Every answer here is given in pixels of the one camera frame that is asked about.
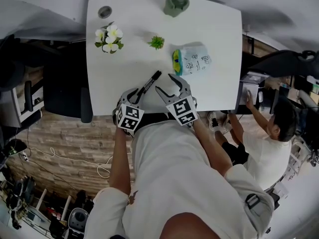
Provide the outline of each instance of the white table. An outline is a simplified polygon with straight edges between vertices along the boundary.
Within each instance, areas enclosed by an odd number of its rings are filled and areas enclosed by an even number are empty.
[[[163,74],[146,93],[142,109],[167,112],[154,87],[178,93],[167,75],[173,73],[172,53],[192,42],[202,42],[213,61],[211,70],[184,76],[197,98],[197,110],[235,108],[242,53],[241,12],[208,0],[189,1],[189,8],[173,18],[163,13],[165,0],[89,0],[86,54],[94,115],[110,115],[124,91],[142,87],[156,70]],[[101,19],[98,10],[106,5],[113,12]],[[124,33],[124,47],[108,54],[95,47],[95,31],[112,21]],[[155,34],[165,39],[161,50],[147,44]]]

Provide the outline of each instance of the man in white shirt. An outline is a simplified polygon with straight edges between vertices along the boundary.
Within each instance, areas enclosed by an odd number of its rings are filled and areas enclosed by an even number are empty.
[[[110,187],[101,190],[85,239],[252,239],[274,211],[243,165],[232,165],[203,122],[167,119],[140,128],[132,142],[131,188],[126,135],[117,128]]]
[[[267,121],[254,107],[251,93],[247,108],[258,125],[269,135],[261,139],[244,132],[235,114],[229,114],[226,127],[238,148],[231,145],[220,132],[216,116],[210,114],[210,128],[215,132],[217,142],[230,156],[233,165],[244,164],[263,190],[270,188],[284,174],[291,151],[291,138],[295,134],[297,114],[289,101],[281,100],[275,106],[273,116]]]

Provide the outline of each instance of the black hair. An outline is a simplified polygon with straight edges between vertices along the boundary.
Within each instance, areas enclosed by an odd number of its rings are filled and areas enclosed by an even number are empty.
[[[297,112],[288,100],[280,100],[274,109],[274,124],[280,128],[279,141],[289,141],[297,127]]]
[[[110,239],[125,239],[125,238],[120,236],[120,235],[115,235],[115,236],[110,237]]]

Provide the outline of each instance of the wooden floor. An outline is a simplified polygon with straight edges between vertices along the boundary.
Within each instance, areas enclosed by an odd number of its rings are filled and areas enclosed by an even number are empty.
[[[262,43],[260,48],[255,46],[255,52],[265,55],[274,51]],[[243,50],[249,51],[249,43],[243,38]],[[207,113],[200,115],[205,120]],[[243,116],[240,121],[244,129],[260,136],[265,133],[256,125],[252,116]],[[110,116],[97,116],[89,124],[80,119],[74,119],[43,111],[42,119],[32,125],[29,130],[21,132],[17,138],[23,140],[31,148],[26,151],[31,162],[26,162],[18,155],[10,157],[7,165],[12,169],[15,178],[25,174],[33,176],[36,181],[36,190],[41,192],[44,188],[48,194],[55,191],[60,197],[71,195],[73,200],[79,190],[85,190],[89,196],[108,186],[108,180],[97,173],[97,165],[71,159],[83,159],[93,163],[106,163],[113,154],[114,132]],[[225,134],[231,142],[230,133]],[[128,152],[130,152],[132,138],[127,137]],[[52,157],[50,151],[63,158]],[[129,155],[131,166],[131,179],[134,183],[132,156]],[[99,169],[102,176],[107,177],[108,172]]]

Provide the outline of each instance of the white t-shirt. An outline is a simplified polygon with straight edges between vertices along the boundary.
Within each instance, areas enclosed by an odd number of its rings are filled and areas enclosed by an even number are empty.
[[[249,157],[244,166],[263,190],[276,183],[284,174],[291,151],[291,142],[260,139],[244,132],[243,144]]]
[[[168,219],[180,213],[200,217],[221,239],[257,238],[243,196],[256,193],[273,212],[273,201],[242,165],[223,178],[209,166],[193,131],[177,122],[140,129],[133,141],[136,183],[128,196],[101,190],[85,229],[86,239],[158,239]]]

